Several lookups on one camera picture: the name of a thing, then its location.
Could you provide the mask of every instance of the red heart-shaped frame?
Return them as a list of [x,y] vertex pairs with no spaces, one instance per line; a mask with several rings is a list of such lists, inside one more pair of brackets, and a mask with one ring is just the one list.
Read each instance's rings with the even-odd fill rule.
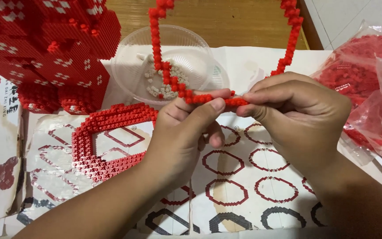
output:
[[[175,0],[156,0],[156,7],[150,8],[148,15],[150,16],[151,28],[151,44],[153,46],[154,68],[155,70],[163,71],[163,83],[170,85],[173,92],[178,92],[180,98],[185,98],[187,104],[192,103],[206,103],[213,99],[209,94],[194,95],[192,90],[187,90],[184,83],[178,83],[178,77],[171,77],[170,70],[172,66],[169,62],[162,61],[162,52],[160,45],[160,29],[159,19],[166,18],[166,10],[174,8]],[[281,0],[281,9],[285,10],[284,17],[288,18],[288,25],[291,25],[290,37],[285,52],[285,57],[279,59],[276,71],[271,72],[271,76],[284,73],[285,67],[289,66],[292,62],[294,51],[296,49],[297,39],[300,34],[301,24],[303,18],[300,17],[300,9],[296,8],[297,0]],[[232,99],[224,99],[226,106],[244,106],[248,102],[237,97]]]
[[130,106],[119,104],[105,111],[91,113],[72,133],[73,167],[92,178],[94,182],[98,182],[138,164],[145,152],[111,161],[102,160],[94,155],[92,135],[149,121],[152,121],[154,126],[157,114],[158,111],[144,103]]

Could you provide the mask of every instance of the red nano block model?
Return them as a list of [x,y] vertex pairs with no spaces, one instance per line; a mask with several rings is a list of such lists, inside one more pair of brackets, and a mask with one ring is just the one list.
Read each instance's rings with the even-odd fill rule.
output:
[[89,114],[101,108],[109,74],[99,59],[120,41],[105,0],[0,0],[0,75],[23,108]]
[[[171,77],[169,62],[162,62],[162,53],[160,45],[159,19],[166,18],[166,10],[174,8],[175,0],[157,0],[156,7],[150,8],[148,15],[150,17],[151,43],[153,46],[154,68],[156,71],[163,71],[163,83],[169,84],[173,92],[178,92],[180,98],[185,98],[187,104],[206,103],[212,100],[211,96],[193,96],[188,93],[185,85],[178,84],[178,81]],[[291,25],[290,37],[285,52],[285,57],[281,58],[276,71],[271,72],[271,76],[284,73],[285,67],[291,64],[296,49],[297,39],[300,34],[303,18],[300,17],[300,9],[296,8],[297,0],[281,0],[281,9],[285,10],[284,16],[288,18],[288,25]],[[238,107],[247,105],[248,102],[240,99],[225,99],[226,106]]]
[[90,113],[85,122],[72,133],[73,167],[92,178],[94,182],[98,182],[138,164],[145,152],[111,161],[102,160],[94,155],[92,135],[149,121],[154,125],[157,114],[158,111],[144,103],[130,106],[118,104],[105,111]]

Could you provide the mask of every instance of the clear plastic container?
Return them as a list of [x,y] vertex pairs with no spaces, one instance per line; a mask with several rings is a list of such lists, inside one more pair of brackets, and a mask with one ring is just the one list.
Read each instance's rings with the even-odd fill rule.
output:
[[[214,74],[215,60],[207,43],[194,32],[175,25],[160,25],[162,60],[173,59],[188,77],[188,89],[204,90]],[[146,73],[154,68],[150,27],[124,38],[112,58],[113,77],[124,91],[135,99],[155,105],[170,100],[159,99],[147,91]],[[159,88],[162,78],[157,73],[151,85]]]

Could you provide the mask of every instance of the red and white block model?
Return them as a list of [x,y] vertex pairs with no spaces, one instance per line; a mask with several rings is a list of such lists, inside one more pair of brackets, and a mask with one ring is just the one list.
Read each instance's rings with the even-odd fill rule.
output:
[[18,86],[23,108],[70,114],[101,108],[109,74],[99,59],[120,41],[106,0],[0,0],[0,75]]

